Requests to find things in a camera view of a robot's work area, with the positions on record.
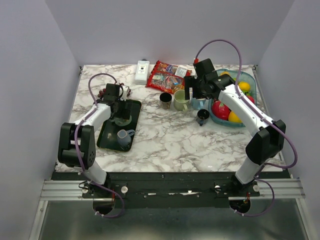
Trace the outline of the grey blue mug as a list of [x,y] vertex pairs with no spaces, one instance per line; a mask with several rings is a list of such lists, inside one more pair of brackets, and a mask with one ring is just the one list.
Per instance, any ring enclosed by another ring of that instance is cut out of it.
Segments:
[[128,148],[132,144],[132,136],[135,134],[135,130],[121,129],[117,132],[117,142],[122,148]]

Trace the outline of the brown striped mug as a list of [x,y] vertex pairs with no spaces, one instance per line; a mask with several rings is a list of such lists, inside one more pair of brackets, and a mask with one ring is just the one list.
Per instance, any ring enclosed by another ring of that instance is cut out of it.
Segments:
[[160,106],[164,110],[170,109],[171,103],[172,103],[172,95],[170,93],[167,93],[167,92],[161,93],[159,96],[159,100],[160,100]]

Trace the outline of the dark blue mug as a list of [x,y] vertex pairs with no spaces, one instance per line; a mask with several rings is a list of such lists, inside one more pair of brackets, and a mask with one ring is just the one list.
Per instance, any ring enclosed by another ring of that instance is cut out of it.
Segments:
[[208,122],[209,118],[210,112],[206,109],[200,109],[196,115],[196,122],[202,127]]

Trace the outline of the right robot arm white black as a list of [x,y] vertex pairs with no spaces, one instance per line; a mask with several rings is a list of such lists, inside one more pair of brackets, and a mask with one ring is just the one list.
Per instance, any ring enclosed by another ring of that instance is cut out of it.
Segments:
[[286,125],[264,114],[243,92],[237,92],[235,80],[228,74],[218,75],[210,59],[194,63],[195,75],[184,78],[185,98],[219,100],[233,111],[250,132],[252,139],[245,148],[246,158],[230,183],[230,191],[241,196],[248,184],[269,159],[284,145]]

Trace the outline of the light blue mug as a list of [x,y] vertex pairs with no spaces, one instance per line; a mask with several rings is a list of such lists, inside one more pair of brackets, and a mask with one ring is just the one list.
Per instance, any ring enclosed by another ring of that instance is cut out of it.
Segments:
[[201,109],[204,109],[206,101],[207,101],[207,99],[205,99],[205,98],[200,98],[200,99],[192,98],[191,106],[195,110],[201,110]]

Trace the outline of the light green mug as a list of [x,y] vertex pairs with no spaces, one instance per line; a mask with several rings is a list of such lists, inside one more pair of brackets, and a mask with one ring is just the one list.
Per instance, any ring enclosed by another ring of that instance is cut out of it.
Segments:
[[189,100],[185,99],[185,91],[180,89],[173,95],[173,106],[177,111],[186,112],[189,109]]

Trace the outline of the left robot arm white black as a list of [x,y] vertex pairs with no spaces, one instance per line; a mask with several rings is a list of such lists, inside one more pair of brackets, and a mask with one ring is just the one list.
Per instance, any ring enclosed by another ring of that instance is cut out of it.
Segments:
[[111,185],[108,183],[108,173],[96,162],[95,132],[107,120],[130,117],[126,103],[130,92],[126,85],[108,83],[102,98],[93,99],[89,112],[72,123],[63,123],[60,128],[58,161],[77,169],[95,183],[93,191],[101,198],[110,194]]

